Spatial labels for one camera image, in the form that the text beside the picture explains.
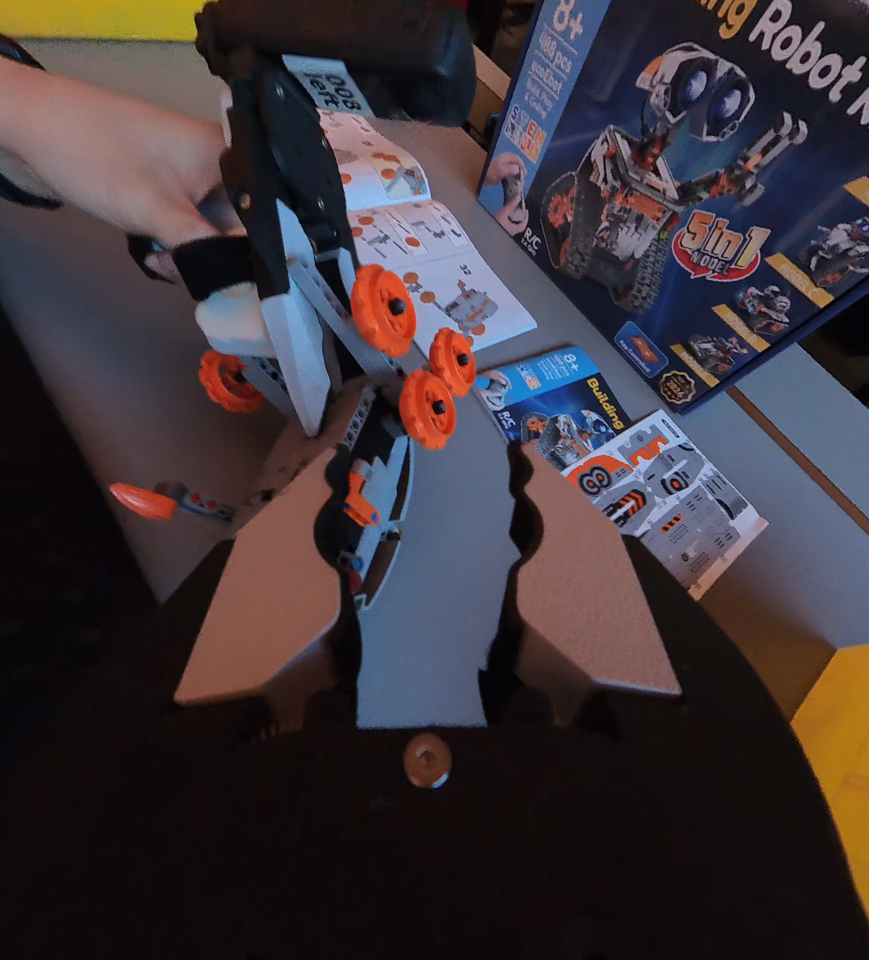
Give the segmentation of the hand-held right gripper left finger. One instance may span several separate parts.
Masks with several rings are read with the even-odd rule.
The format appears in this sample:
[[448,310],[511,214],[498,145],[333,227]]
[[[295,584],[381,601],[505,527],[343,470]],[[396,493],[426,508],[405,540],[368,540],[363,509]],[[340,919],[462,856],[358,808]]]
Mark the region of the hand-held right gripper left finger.
[[236,534],[173,694],[178,706],[259,699],[275,726],[301,726],[338,694],[356,713],[359,619],[347,575],[316,537],[337,458],[320,453]]

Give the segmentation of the blue robot kit manual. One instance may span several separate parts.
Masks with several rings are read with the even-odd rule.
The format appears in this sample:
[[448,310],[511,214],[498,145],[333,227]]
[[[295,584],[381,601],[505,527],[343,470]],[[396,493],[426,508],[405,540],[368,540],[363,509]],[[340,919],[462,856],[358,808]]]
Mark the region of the blue robot kit manual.
[[481,369],[476,394],[500,434],[563,472],[626,431],[632,417],[580,347]]

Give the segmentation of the grey orange brick robot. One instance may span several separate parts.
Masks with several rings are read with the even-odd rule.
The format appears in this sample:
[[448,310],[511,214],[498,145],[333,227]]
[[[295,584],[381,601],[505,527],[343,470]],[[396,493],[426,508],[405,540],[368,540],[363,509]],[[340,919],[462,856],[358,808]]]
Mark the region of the grey orange brick robot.
[[356,608],[374,603],[389,578],[403,537],[416,474],[417,449],[442,450],[456,421],[455,399],[474,385],[476,365],[465,338],[437,331],[435,358],[412,374],[399,365],[417,334],[416,306],[399,276],[379,265],[340,268],[347,300],[327,283],[321,264],[309,272],[317,292],[324,359],[332,389],[315,437],[306,435],[266,330],[256,287],[218,291],[196,309],[211,348],[198,378],[208,398],[231,413],[268,403],[296,418],[298,452],[270,467],[273,489],[286,486],[316,449],[339,450],[341,512],[336,559]]

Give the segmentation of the orange fin brick assembly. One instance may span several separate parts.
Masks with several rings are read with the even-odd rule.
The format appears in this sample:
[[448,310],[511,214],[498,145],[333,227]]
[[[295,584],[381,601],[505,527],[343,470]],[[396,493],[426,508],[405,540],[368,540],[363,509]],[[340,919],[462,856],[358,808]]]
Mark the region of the orange fin brick assembly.
[[153,488],[114,483],[108,487],[116,501],[151,522],[169,522],[181,514],[222,524],[234,521],[238,508],[202,495],[181,482],[159,483]]

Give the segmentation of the grey desk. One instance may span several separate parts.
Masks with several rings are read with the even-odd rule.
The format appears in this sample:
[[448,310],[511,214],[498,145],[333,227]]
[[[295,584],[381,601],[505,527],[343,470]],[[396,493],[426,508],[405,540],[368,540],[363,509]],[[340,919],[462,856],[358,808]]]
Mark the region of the grey desk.
[[[184,44],[32,48],[46,74],[218,124],[218,85]],[[98,485],[180,479],[240,499],[280,424],[205,397],[191,302],[143,276],[124,231],[65,201],[48,212],[0,200],[0,303]],[[869,517],[869,412],[794,346],[677,422],[768,519],[701,602],[790,712],[833,648],[869,643],[869,535],[769,430]],[[468,399],[448,448],[419,468],[403,553],[365,618],[367,726],[484,720],[476,673],[516,559],[504,442]]]

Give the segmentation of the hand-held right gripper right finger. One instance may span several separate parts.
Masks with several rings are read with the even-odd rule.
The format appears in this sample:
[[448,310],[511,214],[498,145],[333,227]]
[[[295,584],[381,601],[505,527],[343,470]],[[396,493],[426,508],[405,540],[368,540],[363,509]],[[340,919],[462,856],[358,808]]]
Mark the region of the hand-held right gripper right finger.
[[518,556],[481,670],[487,724],[617,726],[613,695],[680,702],[628,539],[532,446],[507,462]]

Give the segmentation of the person's left hand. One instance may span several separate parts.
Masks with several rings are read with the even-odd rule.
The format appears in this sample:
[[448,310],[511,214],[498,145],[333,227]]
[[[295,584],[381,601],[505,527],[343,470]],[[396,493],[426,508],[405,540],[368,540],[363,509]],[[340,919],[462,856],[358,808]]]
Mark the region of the person's left hand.
[[0,58],[1,142],[55,198],[172,250],[227,230],[200,205],[222,182],[216,123]]

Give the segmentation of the blue robot kit box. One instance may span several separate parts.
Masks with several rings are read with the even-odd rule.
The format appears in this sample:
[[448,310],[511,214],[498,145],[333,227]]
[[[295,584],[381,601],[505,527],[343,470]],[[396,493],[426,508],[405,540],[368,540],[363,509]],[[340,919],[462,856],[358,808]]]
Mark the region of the blue robot kit box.
[[548,1],[478,198],[671,409],[869,294],[869,2]]

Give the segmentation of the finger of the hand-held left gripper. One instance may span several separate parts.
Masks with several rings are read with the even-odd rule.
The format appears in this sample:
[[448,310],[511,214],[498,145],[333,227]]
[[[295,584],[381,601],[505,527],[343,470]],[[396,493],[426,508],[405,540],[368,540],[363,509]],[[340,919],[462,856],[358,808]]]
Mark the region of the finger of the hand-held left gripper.
[[321,316],[310,296],[319,291],[310,273],[314,255],[296,213],[280,199],[276,210],[281,239],[275,241],[274,256],[287,270],[288,289],[263,298],[260,311],[294,411],[306,435],[316,437],[332,383]]

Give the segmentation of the white instruction booklet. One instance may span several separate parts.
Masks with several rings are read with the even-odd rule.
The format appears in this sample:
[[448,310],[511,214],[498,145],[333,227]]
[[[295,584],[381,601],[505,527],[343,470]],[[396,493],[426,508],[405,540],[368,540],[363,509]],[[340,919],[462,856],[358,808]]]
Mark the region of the white instruction booklet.
[[358,260],[404,283],[415,304],[414,342],[423,355],[443,328],[460,333],[474,351],[536,329],[536,320],[489,268],[454,213],[433,199],[414,156],[368,117],[318,113],[341,175]]

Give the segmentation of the robot sticker sheet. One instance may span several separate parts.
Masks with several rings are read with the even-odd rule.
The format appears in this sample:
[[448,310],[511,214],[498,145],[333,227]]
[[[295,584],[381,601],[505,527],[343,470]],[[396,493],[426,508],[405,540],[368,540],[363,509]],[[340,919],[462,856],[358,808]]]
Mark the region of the robot sticker sheet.
[[700,599],[768,527],[667,412],[658,410],[561,475]]

